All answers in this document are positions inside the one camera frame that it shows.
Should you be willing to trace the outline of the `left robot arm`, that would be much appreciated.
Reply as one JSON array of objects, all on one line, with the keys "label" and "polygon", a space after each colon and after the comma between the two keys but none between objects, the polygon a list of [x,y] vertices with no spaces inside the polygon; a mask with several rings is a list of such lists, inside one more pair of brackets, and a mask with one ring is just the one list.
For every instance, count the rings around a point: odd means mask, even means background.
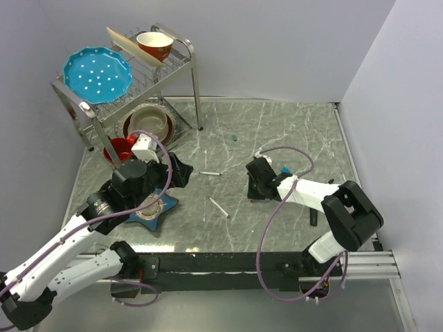
[{"label": "left robot arm", "polygon": [[1,309],[20,331],[38,325],[53,306],[102,278],[131,277],[138,255],[117,241],[100,255],[72,268],[83,250],[128,220],[141,203],[159,189],[184,188],[194,168],[169,153],[166,162],[131,159],[91,194],[69,222],[30,259],[1,274]]}]

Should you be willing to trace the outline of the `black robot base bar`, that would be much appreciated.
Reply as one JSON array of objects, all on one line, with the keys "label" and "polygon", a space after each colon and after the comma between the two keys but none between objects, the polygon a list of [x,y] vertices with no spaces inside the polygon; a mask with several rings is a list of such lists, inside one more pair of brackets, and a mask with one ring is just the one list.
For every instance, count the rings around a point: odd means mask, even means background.
[{"label": "black robot base bar", "polygon": [[[133,279],[165,291],[224,291],[261,288],[254,252],[153,252],[140,253],[137,261],[123,268],[122,279]],[[332,267],[331,277],[340,277],[340,263],[324,264],[306,252],[263,252],[262,278],[268,288],[299,290],[301,278],[320,278]]]}]

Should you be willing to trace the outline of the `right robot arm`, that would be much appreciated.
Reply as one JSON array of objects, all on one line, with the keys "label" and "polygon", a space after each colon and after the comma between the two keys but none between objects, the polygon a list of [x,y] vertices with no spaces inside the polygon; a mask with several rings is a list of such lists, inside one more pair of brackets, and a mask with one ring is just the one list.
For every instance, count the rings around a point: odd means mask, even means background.
[{"label": "right robot arm", "polygon": [[304,205],[323,213],[328,222],[329,232],[307,246],[302,265],[308,274],[321,274],[327,261],[342,252],[356,252],[384,225],[382,215],[356,182],[319,183],[287,172],[277,175],[269,161],[261,156],[246,165],[248,198],[277,201],[276,210],[285,203]]}]

